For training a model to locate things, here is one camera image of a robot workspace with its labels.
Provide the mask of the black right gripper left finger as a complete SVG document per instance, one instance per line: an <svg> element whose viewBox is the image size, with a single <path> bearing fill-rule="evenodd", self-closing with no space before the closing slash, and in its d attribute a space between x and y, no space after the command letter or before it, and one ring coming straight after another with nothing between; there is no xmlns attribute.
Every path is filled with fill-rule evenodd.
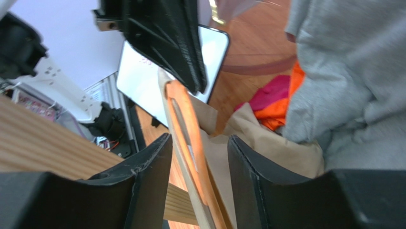
<svg viewBox="0 0 406 229"><path fill-rule="evenodd" d="M51 172L0 175L3 229L161 229L173 140L144 150L87 180Z"/></svg>

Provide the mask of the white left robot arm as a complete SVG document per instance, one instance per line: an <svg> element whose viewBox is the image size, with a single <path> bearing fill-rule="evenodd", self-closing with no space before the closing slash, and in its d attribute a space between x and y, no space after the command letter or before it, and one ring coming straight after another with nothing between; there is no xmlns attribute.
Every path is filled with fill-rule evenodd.
<svg viewBox="0 0 406 229"><path fill-rule="evenodd" d="M66 108L96 136L124 133L112 109L94 102L54 64L39 33L0 3L0 77L26 83ZM195 0L101 0L93 10L101 31L119 31L133 49L171 73L191 93L203 93L207 77Z"/></svg>

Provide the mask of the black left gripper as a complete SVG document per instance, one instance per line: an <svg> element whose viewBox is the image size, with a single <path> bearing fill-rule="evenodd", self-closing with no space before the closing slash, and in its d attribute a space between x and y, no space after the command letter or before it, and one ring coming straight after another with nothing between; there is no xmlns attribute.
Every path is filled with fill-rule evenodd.
<svg viewBox="0 0 406 229"><path fill-rule="evenodd" d="M140 54L179 80L192 94L207 77L195 0L99 0L92 10L100 31L123 31Z"/></svg>

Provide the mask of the beige t shirt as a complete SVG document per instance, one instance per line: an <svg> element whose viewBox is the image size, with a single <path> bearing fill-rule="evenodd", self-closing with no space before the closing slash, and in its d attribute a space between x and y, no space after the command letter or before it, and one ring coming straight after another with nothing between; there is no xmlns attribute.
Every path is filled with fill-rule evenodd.
<svg viewBox="0 0 406 229"><path fill-rule="evenodd" d="M173 81L163 69L158 70L158 84L167 122L169 121L168 105L164 97L165 84ZM324 172L324 159L318 143L297 144L267 129L260 124L248 104L243 104L229 118L222 134L214 135L217 121L217 111L208 104L189 94L198 119L206 162L218 189L232 229L237 227L232 193L232 184L227 156L227 142L230 136L237 135L253 150L276 164L299 175L314 178ZM191 174L181 155L177 137L172 133L173 126L168 123L173 137L173 148L180 164L197 224L202 229L214 229L215 225L210 211L198 196Z"/></svg>

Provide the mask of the orange plastic hanger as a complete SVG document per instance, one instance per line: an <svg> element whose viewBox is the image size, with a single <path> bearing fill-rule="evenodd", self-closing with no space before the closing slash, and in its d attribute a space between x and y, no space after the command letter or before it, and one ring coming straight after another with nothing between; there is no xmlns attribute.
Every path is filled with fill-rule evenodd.
<svg viewBox="0 0 406 229"><path fill-rule="evenodd" d="M231 229L232 225L215 186L206 162L200 127L186 88L178 81L165 84L164 97L168 105L172 133L177 137L181 155L191 174L202 203L208 207L217 229Z"/></svg>

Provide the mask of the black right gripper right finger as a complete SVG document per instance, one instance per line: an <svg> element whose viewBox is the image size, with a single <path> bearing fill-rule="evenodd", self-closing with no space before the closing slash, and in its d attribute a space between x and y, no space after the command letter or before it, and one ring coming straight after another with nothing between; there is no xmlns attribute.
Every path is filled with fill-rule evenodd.
<svg viewBox="0 0 406 229"><path fill-rule="evenodd" d="M333 169L317 178L292 172L233 135L227 145L240 229L403 229L403 170Z"/></svg>

